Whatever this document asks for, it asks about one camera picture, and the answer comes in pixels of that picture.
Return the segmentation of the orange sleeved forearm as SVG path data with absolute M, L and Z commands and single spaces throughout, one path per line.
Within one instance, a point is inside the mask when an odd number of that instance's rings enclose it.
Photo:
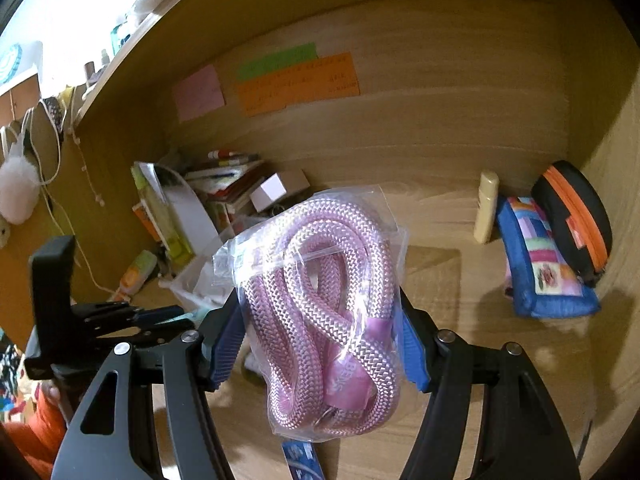
M 40 479 L 50 479 L 58 450 L 66 434 L 60 406 L 52 406 L 40 391 L 28 422 L 7 422 L 2 429 Z

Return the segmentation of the left hand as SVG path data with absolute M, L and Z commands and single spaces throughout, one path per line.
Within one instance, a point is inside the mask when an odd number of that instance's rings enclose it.
M 59 406 L 61 402 L 61 393 L 60 389 L 51 382 L 50 380 L 45 380 L 40 384 L 40 389 L 44 398 L 47 402 L 52 406 Z

